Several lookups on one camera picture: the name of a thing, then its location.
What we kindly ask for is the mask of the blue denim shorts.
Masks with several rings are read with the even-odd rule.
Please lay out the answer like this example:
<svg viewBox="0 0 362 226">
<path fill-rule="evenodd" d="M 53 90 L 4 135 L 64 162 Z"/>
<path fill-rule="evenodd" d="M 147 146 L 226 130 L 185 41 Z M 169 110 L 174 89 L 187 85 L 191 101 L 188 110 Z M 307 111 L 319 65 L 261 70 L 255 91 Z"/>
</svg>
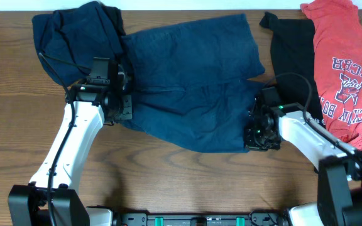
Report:
<svg viewBox="0 0 362 226">
<path fill-rule="evenodd" d="M 128 129 L 200 153 L 244 152 L 244 127 L 263 74 L 244 14 L 124 36 L 133 66 Z"/>
</svg>

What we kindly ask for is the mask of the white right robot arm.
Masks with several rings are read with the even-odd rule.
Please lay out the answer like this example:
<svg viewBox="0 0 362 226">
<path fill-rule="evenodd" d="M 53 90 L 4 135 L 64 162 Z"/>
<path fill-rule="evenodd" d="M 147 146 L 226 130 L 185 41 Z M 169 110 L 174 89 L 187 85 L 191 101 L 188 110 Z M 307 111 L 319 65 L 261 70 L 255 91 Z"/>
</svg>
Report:
<svg viewBox="0 0 362 226">
<path fill-rule="evenodd" d="M 362 225 L 362 152 L 318 125 L 305 107 L 278 97 L 257 97 L 244 130 L 252 151 L 293 144 L 317 171 L 317 200 L 292 207 L 280 225 Z"/>
</svg>

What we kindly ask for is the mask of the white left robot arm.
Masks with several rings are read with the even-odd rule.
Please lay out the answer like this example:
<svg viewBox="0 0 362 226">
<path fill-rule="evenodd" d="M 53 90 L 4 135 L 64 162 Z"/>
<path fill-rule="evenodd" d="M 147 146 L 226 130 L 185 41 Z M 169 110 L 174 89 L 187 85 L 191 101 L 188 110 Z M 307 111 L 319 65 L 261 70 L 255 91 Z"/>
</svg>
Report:
<svg viewBox="0 0 362 226">
<path fill-rule="evenodd" d="M 109 207 L 85 207 L 78 192 L 92 143 L 104 125 L 132 119 L 130 78 L 114 60 L 94 58 L 85 80 L 66 89 L 57 136 L 27 185 L 8 195 L 13 225 L 119 225 Z"/>
</svg>

